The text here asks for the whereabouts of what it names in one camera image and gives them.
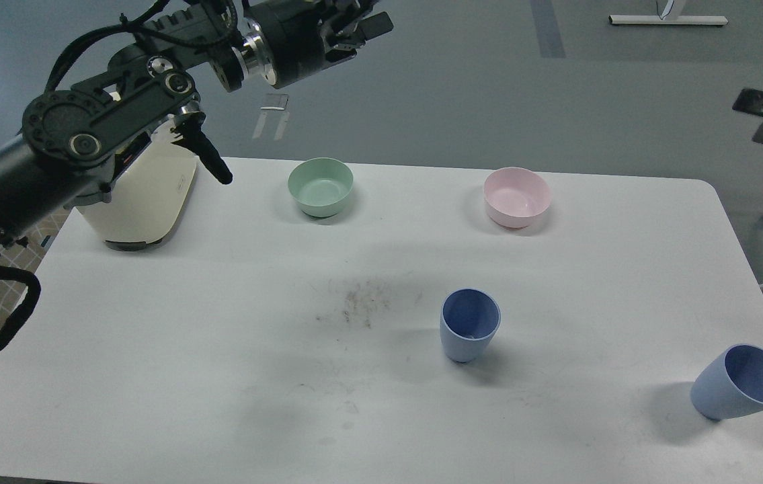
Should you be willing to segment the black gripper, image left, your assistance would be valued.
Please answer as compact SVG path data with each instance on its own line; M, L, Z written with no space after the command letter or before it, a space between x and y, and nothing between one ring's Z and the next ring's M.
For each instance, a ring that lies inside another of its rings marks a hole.
M243 15L260 33L264 77L274 89L356 58L354 50L394 28L387 12L369 15L335 1L244 1Z

